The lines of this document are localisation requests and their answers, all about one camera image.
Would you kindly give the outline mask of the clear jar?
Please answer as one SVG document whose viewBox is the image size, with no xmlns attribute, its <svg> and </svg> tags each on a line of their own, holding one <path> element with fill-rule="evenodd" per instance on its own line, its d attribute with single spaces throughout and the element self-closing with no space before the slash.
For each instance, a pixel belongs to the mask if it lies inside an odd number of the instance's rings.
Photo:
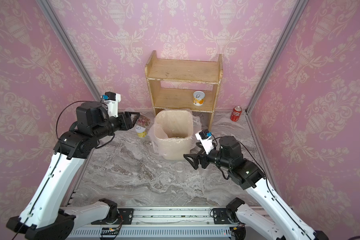
<svg viewBox="0 0 360 240">
<path fill-rule="evenodd" d="M 125 112 L 136 112 L 136 111 L 133 108 L 126 108 Z M 138 119 L 138 121 L 136 123 L 137 126 L 142 126 L 145 128 L 149 127 L 150 124 L 151 124 L 150 118 L 148 118 L 146 115 L 143 115 L 143 114 L 141 114 L 140 118 Z"/>
</svg>

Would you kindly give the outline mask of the clear jar lid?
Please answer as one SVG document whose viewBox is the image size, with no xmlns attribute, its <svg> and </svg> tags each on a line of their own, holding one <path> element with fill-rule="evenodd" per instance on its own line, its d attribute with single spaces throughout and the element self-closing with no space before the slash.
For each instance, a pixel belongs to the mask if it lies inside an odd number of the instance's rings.
<svg viewBox="0 0 360 240">
<path fill-rule="evenodd" d="M 183 173 L 185 170 L 185 163 L 184 162 L 177 162 L 175 164 L 175 171 L 177 173 Z"/>
</svg>

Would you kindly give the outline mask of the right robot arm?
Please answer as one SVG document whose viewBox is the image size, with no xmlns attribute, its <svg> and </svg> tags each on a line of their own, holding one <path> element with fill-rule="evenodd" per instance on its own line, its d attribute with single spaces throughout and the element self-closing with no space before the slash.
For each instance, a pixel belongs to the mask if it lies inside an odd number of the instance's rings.
<svg viewBox="0 0 360 240">
<path fill-rule="evenodd" d="M 213 164 L 226 180 L 232 180 L 266 211 L 269 218 L 256 213 L 239 198 L 227 206 L 227 215 L 233 223 L 251 227 L 267 240 L 327 240 L 328 236 L 306 224 L 282 199 L 269 182 L 256 160 L 248 160 L 242 150 L 245 146 L 233 136 L 215 138 L 208 130 L 196 133 L 200 148 L 197 154 L 185 154 L 184 158 L 197 170 Z"/>
</svg>

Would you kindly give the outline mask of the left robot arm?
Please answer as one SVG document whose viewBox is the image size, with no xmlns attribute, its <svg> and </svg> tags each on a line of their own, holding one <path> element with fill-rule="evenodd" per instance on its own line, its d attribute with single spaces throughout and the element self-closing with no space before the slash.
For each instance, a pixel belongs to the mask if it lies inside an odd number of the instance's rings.
<svg viewBox="0 0 360 240">
<path fill-rule="evenodd" d="M 118 205 L 108 199 L 84 207 L 61 207 L 78 170 L 92 150 L 102 148 L 100 140 L 130 130 L 138 121 L 140 113 L 118 112 L 116 104 L 80 101 L 77 121 L 58 138 L 43 180 L 21 214 L 9 218 L 9 230 L 23 234 L 27 240 L 65 240 L 72 231 L 93 222 L 114 224 L 122 219 Z"/>
</svg>

